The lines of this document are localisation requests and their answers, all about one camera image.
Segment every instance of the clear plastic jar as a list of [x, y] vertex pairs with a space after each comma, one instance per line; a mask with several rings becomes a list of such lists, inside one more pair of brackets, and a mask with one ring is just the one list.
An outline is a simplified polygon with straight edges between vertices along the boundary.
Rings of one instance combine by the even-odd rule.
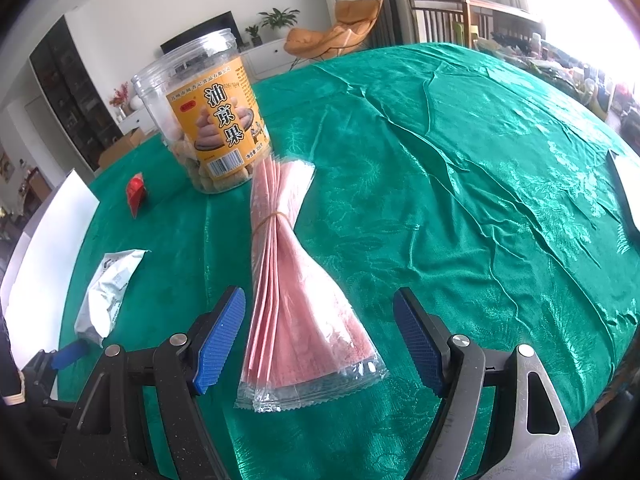
[[246, 182], [254, 164], [271, 151], [228, 28], [165, 54], [131, 82], [201, 192], [219, 193]]

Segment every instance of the blue rubber pad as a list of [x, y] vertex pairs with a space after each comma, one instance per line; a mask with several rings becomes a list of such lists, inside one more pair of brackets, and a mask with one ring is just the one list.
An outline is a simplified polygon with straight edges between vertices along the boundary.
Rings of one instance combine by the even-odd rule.
[[394, 294], [394, 318], [422, 384], [441, 397], [446, 388], [442, 356], [399, 290]]
[[193, 386], [201, 395], [204, 395], [209, 386], [218, 382], [226, 357], [242, 324], [245, 303], [244, 290], [236, 288], [200, 350], [198, 371], [193, 379]]
[[84, 339], [77, 339], [53, 354], [51, 368], [62, 370], [89, 353], [89, 345]]

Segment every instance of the white packet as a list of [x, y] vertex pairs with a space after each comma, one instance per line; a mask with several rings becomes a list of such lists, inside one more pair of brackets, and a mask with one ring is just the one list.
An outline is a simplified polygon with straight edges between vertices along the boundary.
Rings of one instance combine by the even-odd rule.
[[74, 332], [100, 345], [116, 324], [129, 280], [147, 251], [133, 249], [106, 253], [95, 271], [82, 300]]

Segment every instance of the barcode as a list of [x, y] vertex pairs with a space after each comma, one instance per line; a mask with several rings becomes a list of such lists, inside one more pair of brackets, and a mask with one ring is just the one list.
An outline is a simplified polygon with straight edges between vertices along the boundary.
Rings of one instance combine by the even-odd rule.
[[242, 157], [238, 150], [233, 150], [225, 156], [212, 160], [209, 163], [209, 170], [213, 173], [213, 176], [222, 176], [239, 166], [242, 166]]

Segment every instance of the jar lid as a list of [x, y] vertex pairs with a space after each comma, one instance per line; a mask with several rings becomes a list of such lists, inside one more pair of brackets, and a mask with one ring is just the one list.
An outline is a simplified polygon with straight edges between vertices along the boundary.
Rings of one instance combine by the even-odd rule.
[[215, 56], [236, 48], [236, 37], [231, 33], [230, 28], [216, 30], [164, 54], [160, 59], [156, 59], [133, 76], [131, 82], [136, 92], [139, 95], [141, 93], [144, 95], [159, 84], [171, 80], [173, 76], [184, 69], [187, 62], [197, 58]]

